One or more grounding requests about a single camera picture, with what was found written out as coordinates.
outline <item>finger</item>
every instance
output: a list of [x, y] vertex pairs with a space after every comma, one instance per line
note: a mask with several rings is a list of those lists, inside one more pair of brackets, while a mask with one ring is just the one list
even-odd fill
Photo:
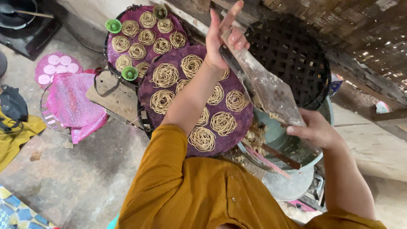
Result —
[[309, 120], [312, 119], [313, 111], [305, 110], [303, 108], [298, 108], [298, 111], [300, 112], [300, 115], [304, 121], [308, 124]]
[[230, 33], [230, 35], [228, 37], [228, 43], [230, 45], [234, 45], [241, 36], [242, 36], [242, 33], [240, 32], [240, 30], [236, 27], [233, 27], [232, 32]]
[[313, 136], [312, 130], [310, 130], [307, 127], [302, 127], [302, 126], [287, 127], [287, 134], [306, 138], [306, 139], [310, 139]]
[[219, 31], [219, 25], [221, 20], [219, 19], [218, 13], [214, 9], [210, 9], [210, 26], [208, 30], [208, 35], [217, 35]]
[[234, 48], [237, 50], [241, 50], [245, 44], [246, 44], [246, 37], [241, 35], [239, 40], [234, 44]]
[[232, 25], [232, 22], [236, 18], [237, 13], [239, 13], [242, 8], [243, 8], [242, 0], [237, 1], [232, 6], [232, 8], [229, 10], [228, 14], [225, 16], [225, 18], [223, 19], [223, 21], [220, 25], [220, 29], [221, 29], [222, 33], [224, 33], [226, 30], [228, 30], [230, 28], [230, 26]]

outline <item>blue patterned cloth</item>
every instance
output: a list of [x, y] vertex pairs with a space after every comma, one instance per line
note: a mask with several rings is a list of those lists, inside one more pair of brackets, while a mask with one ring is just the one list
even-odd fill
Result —
[[0, 185], [0, 229], [57, 229]]

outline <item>stove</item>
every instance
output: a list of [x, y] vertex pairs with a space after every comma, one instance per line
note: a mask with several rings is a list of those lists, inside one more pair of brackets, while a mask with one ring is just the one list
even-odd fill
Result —
[[[38, 13], [53, 14], [42, 7], [42, 2], [47, 1], [37, 1]], [[36, 16], [22, 29], [0, 27], [0, 43], [30, 60], [35, 60], [61, 26], [62, 23], [57, 18]]]

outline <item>hand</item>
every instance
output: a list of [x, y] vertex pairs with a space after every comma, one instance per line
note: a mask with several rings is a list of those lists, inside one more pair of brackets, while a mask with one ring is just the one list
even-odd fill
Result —
[[[207, 54], [205, 58], [209, 66], [214, 66], [223, 70], [226, 70], [229, 67], [219, 53], [219, 48], [221, 47], [221, 45], [223, 45], [221, 34], [223, 34], [230, 28], [232, 22], [236, 17], [236, 14], [242, 9], [242, 7], [242, 0], [236, 2], [230, 9], [228, 14], [225, 16], [222, 23], [220, 22], [219, 16], [215, 12], [215, 10], [210, 9], [211, 22], [208, 34], [206, 35]], [[232, 33], [228, 38], [228, 42], [234, 45], [237, 50], [240, 50], [243, 47], [249, 49], [250, 47], [250, 44], [247, 42], [246, 37], [236, 27], [233, 27]]]
[[302, 118], [308, 127], [289, 126], [288, 135], [294, 135], [308, 139], [314, 145], [320, 146], [326, 150], [340, 147], [345, 143], [344, 139], [336, 130], [325, 120], [317, 111], [310, 111], [300, 108]]

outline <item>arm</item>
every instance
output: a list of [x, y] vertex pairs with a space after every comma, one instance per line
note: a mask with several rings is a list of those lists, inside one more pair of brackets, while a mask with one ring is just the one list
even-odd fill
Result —
[[328, 211], [340, 208], [376, 220], [372, 193], [343, 138], [320, 113], [304, 109], [300, 113], [308, 127], [290, 126], [287, 134], [309, 139], [323, 148]]
[[[219, 53], [222, 45], [221, 33], [230, 28], [236, 14], [242, 9], [243, 1], [238, 1], [220, 23], [219, 16], [211, 9], [211, 24], [206, 36], [207, 54], [195, 76], [188, 85], [175, 97], [161, 125], [174, 124], [188, 136], [197, 124], [206, 101], [215, 88], [223, 72], [229, 67]], [[228, 42], [236, 49], [249, 48], [244, 35], [233, 28]]]

